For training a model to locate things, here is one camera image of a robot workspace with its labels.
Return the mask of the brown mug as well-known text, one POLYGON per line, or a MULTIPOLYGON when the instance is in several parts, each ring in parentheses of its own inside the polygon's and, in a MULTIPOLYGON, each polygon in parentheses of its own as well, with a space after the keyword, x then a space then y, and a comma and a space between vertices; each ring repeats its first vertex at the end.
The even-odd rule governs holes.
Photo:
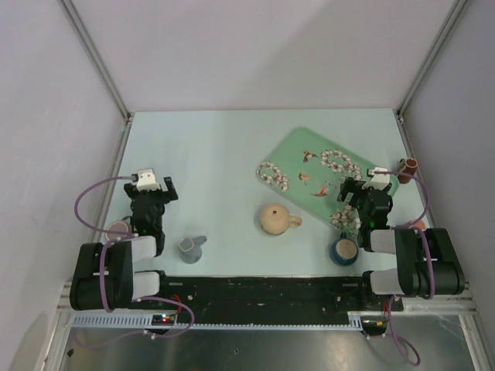
POLYGON ((418 168, 418 162, 415 158, 403 158, 399 161, 398 167, 397 167, 397 172, 400 172, 400 175, 398 176, 398 181, 400 184, 407 184, 410 182, 410 178, 403 175, 404 174, 409 174, 409 175, 414 175, 417 171, 418 168))

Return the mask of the mauve mug black handle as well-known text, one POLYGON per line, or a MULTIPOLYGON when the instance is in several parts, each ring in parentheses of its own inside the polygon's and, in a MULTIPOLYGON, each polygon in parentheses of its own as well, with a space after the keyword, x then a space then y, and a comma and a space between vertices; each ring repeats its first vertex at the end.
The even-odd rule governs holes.
POLYGON ((104 238, 106 241, 124 237, 132 232, 131 224, 127 220, 116 220, 106 226, 104 238))

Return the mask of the blue striped mug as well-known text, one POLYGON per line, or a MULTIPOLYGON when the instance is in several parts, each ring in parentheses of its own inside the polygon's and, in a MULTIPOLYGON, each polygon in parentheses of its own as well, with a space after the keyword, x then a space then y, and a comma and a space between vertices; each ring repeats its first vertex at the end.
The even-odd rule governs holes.
POLYGON ((354 264, 358 254, 359 247, 345 232, 342 232, 329 248, 329 256, 332 261, 344 267, 354 264))

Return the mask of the small grey mug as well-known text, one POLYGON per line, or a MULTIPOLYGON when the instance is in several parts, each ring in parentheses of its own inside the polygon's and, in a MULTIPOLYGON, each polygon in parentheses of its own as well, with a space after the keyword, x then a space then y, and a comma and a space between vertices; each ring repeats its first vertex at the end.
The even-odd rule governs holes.
POLYGON ((179 241, 179 256, 186 264, 197 263, 203 255, 202 246, 207 242, 206 236, 184 237, 179 241))

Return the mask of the beige round mug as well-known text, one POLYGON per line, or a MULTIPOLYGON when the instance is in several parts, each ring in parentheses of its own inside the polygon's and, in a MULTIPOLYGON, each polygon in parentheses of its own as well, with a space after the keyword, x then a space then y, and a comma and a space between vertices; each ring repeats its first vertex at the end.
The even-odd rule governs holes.
POLYGON ((279 236, 290 228, 302 225, 302 219, 292 216, 288 209, 279 203, 272 203, 263 207, 258 214, 260 227, 272 236, 279 236))

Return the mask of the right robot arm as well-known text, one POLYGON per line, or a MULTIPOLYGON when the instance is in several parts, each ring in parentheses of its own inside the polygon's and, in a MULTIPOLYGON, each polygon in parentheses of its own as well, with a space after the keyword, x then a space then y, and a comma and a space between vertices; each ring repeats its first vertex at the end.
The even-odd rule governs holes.
POLYGON ((357 291, 359 304, 374 310, 384 302, 385 295, 431 299, 462 294, 466 280, 448 231, 389 226, 388 214, 393 206, 389 188, 376 189, 349 177, 337 196, 339 201, 351 196, 349 204, 360 220, 357 246, 369 253, 395 257, 395 268, 363 274, 365 285, 357 291))

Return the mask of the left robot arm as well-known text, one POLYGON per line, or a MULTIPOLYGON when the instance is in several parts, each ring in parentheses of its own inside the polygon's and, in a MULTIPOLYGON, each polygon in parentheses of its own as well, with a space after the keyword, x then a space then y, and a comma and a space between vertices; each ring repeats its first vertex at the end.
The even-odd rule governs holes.
POLYGON ((131 200, 131 230, 118 231, 115 238, 104 244, 81 246, 70 288, 70 305, 74 310, 113 311, 131 304, 131 242, 151 237, 155 255, 160 255, 166 241, 162 226, 166 204, 179 199, 172 179, 165 177, 164 183, 166 188, 157 190, 139 190, 132 183, 124 185, 131 200))

